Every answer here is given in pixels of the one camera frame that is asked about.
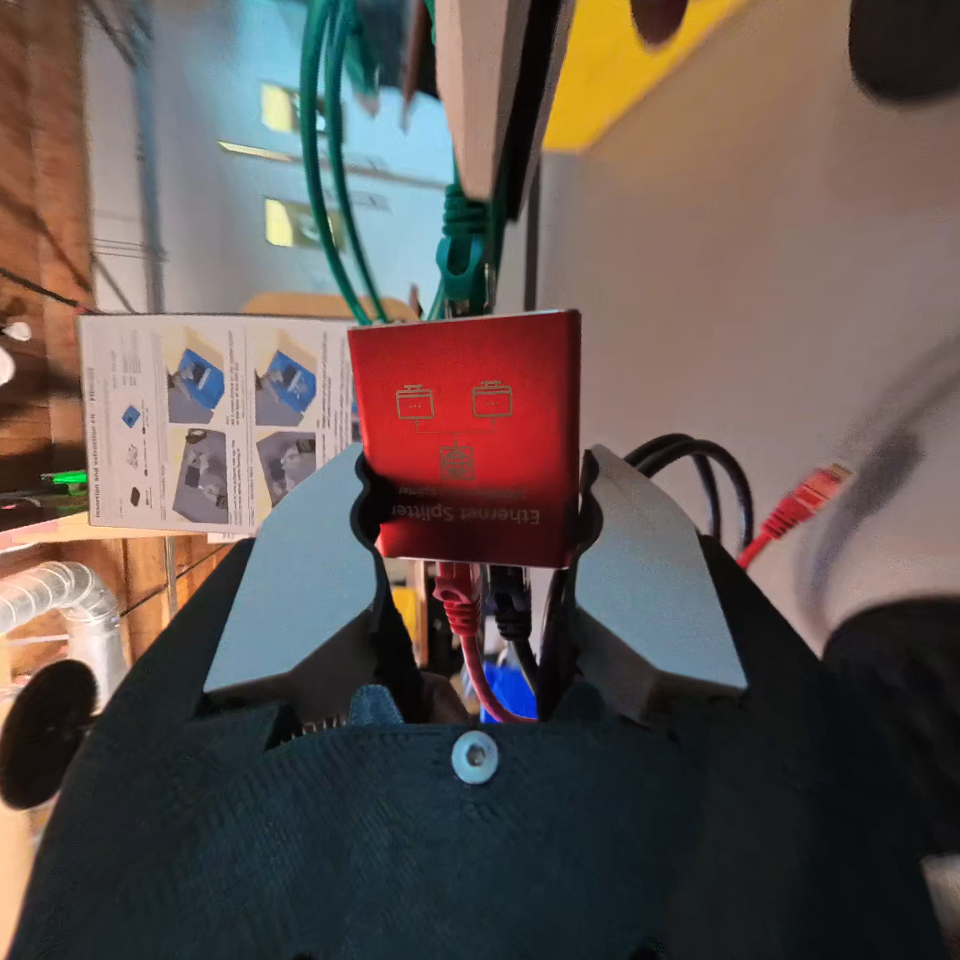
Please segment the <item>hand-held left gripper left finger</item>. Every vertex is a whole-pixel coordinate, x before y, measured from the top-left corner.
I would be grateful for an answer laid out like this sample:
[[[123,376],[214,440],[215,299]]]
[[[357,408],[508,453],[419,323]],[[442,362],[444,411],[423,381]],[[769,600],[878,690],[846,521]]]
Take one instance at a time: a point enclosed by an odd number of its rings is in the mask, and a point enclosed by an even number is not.
[[[382,562],[359,525],[369,490],[354,442],[263,521],[206,694],[353,694],[377,678]]]

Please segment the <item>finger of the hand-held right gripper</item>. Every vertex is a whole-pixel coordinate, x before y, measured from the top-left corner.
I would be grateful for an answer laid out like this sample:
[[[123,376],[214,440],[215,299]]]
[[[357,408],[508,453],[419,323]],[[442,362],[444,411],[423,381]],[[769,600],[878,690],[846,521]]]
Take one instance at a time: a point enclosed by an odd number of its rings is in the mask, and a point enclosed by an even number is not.
[[[527,200],[545,146],[572,26],[570,1],[438,1],[438,94],[465,196]]]

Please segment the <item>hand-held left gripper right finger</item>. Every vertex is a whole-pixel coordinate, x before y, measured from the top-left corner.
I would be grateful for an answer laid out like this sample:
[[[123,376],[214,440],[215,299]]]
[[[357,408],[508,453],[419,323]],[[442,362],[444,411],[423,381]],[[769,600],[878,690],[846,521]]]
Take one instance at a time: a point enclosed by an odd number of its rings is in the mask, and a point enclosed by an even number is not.
[[[747,677],[690,517],[604,445],[583,467],[590,542],[572,565],[583,678],[634,722],[670,695],[738,698]]]

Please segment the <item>yellow plastic bin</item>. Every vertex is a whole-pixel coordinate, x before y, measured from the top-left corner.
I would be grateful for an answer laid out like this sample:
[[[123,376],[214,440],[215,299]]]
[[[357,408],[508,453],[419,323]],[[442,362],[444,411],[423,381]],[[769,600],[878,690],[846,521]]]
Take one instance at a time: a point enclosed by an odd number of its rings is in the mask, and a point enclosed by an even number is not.
[[[402,90],[433,64],[435,3],[409,2]],[[593,147],[644,96],[682,66],[747,2],[689,2],[677,33],[664,45],[645,46],[634,27],[630,2],[571,2],[572,26],[557,93],[549,115],[543,152],[580,154]],[[453,179],[443,209],[438,244],[440,303],[475,315],[499,270],[506,219],[501,198],[469,199],[464,193],[453,149]]]

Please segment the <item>blue plastic bin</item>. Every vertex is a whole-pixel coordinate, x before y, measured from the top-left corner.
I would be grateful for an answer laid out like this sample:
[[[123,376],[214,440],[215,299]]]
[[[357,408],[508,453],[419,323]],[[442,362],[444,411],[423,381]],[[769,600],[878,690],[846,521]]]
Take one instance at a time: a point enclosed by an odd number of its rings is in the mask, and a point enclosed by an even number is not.
[[[510,664],[482,661],[484,677],[489,692],[500,706],[510,714],[526,721],[538,720],[536,695],[522,670]]]

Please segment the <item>red ethernet splitter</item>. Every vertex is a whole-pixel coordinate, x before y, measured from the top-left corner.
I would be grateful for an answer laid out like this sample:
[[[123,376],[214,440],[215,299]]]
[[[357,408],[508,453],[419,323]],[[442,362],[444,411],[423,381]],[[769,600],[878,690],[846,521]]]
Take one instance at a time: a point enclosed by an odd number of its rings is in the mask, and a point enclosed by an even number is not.
[[[347,337],[381,554],[566,568],[579,512],[580,312]]]

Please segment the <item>grey desk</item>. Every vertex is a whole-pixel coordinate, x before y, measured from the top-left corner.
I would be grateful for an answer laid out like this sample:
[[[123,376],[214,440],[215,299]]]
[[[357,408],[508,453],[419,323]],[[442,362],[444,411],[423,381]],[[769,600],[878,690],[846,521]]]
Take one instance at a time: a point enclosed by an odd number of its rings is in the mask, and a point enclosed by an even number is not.
[[[576,685],[535,753],[585,801],[547,958],[955,958],[924,823],[824,666],[858,611],[958,597],[958,2],[750,2],[547,175],[544,294],[581,302],[583,438],[688,430],[759,516],[854,477],[750,578],[706,549],[752,673],[638,724]]]

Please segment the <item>person's left hand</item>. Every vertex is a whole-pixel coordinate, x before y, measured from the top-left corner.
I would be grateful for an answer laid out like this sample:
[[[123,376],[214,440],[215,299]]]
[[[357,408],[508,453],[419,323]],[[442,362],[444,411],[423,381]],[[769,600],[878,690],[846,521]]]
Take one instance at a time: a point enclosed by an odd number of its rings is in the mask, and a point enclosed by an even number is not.
[[[474,719],[450,679],[428,671],[420,672],[421,702],[425,723],[444,726],[472,726]]]

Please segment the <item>tan printed poster board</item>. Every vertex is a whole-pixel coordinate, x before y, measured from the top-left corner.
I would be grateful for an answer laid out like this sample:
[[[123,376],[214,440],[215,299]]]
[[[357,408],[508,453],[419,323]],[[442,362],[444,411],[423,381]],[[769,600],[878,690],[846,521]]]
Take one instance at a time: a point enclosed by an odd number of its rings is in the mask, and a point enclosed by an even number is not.
[[[90,525],[256,534],[359,439],[340,294],[255,294],[238,314],[76,318]]]

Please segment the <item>lit phone icon sign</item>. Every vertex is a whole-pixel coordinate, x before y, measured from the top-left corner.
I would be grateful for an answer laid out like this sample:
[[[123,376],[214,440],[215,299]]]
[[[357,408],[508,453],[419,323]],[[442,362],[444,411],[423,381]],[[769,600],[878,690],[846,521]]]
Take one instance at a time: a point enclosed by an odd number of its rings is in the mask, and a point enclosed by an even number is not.
[[[323,241],[310,204],[263,198],[264,234],[270,246],[321,250]]]
[[[262,81],[259,84],[260,121],[269,131],[298,135],[301,127],[300,93],[282,84]]]

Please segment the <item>black padded wrist rest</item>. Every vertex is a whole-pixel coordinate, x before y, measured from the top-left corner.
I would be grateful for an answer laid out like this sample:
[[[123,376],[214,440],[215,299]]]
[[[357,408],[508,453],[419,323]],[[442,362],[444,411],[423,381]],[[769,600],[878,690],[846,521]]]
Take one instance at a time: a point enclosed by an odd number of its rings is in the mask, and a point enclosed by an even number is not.
[[[923,822],[928,856],[959,852],[959,600],[920,596],[858,610],[823,665],[883,738]]]

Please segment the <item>silver flexible duct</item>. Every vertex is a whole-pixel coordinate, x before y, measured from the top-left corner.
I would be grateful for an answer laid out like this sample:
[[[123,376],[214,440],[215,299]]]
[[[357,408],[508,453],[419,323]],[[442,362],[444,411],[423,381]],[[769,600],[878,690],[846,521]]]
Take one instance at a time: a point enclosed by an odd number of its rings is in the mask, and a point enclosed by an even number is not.
[[[51,612],[65,622],[69,658],[93,676],[94,713],[101,714],[130,669],[117,600],[90,567],[76,561],[49,560],[2,579],[2,635]]]

